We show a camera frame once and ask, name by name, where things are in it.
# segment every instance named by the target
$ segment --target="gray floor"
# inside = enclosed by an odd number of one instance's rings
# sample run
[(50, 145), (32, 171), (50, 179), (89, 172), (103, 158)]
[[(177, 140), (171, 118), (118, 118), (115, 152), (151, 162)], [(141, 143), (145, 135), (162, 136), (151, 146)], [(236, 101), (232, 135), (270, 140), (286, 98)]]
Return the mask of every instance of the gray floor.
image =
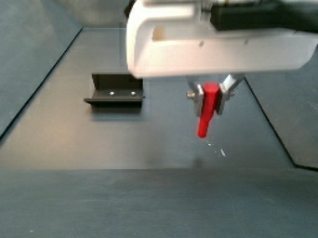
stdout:
[[(85, 30), (2, 140), (10, 169), (292, 167), (252, 92), (240, 86), (206, 139), (183, 77), (146, 79), (141, 113), (94, 111), (91, 73), (126, 72), (125, 29)], [(203, 77), (223, 80), (223, 76)]]
[(2, 237), (316, 238), (318, 178), (276, 169), (0, 174)]
[(292, 166), (248, 85), (198, 139), (182, 77), (147, 80), (141, 113), (83, 102), (91, 73), (125, 62), (125, 30), (85, 30), (3, 138), (0, 237), (316, 238), (317, 173)]

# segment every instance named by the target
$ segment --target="gray surface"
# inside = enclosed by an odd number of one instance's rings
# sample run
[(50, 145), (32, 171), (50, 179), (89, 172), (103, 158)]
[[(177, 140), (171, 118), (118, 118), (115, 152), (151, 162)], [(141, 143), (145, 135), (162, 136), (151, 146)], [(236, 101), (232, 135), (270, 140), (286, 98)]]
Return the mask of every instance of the gray surface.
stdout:
[(54, 0), (85, 27), (125, 27), (130, 0)]
[(141, 113), (93, 110), (83, 102), (95, 90), (91, 73), (127, 71), (125, 37), (118, 29), (81, 34), (0, 142), (2, 168), (292, 167), (245, 83), (207, 139), (197, 138), (183, 77), (146, 79)]
[(298, 165), (318, 168), (318, 50), (296, 72), (252, 74), (249, 83)]
[(0, 0), (0, 136), (79, 31), (50, 0)]
[(0, 173), (2, 237), (316, 238), (317, 173)]

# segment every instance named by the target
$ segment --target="black bracket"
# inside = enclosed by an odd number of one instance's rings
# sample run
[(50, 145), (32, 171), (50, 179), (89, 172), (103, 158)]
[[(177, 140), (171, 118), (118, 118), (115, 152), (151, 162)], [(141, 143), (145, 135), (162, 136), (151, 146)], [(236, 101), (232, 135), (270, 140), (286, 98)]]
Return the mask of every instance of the black bracket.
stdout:
[(94, 73), (95, 93), (85, 99), (94, 106), (142, 107), (145, 92), (143, 79), (129, 73)]

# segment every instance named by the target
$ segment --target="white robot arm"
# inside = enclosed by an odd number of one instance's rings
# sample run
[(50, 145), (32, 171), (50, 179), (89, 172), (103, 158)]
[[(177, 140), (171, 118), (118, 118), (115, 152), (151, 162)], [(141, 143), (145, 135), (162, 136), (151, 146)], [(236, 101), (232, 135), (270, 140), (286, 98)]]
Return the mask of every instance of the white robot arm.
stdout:
[[(318, 0), (137, 0), (127, 25), (129, 70), (137, 78), (232, 73), (209, 109), (221, 113), (245, 73), (294, 70), (309, 62), (317, 26)], [(202, 115), (205, 90), (193, 89)]]

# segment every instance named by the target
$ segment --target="screw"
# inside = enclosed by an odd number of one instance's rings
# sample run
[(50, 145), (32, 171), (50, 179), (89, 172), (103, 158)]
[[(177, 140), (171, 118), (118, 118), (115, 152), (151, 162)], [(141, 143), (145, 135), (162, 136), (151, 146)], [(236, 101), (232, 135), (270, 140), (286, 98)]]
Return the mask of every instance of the screw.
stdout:
[(186, 96), (187, 96), (189, 99), (194, 99), (195, 98), (195, 92), (187, 91)]

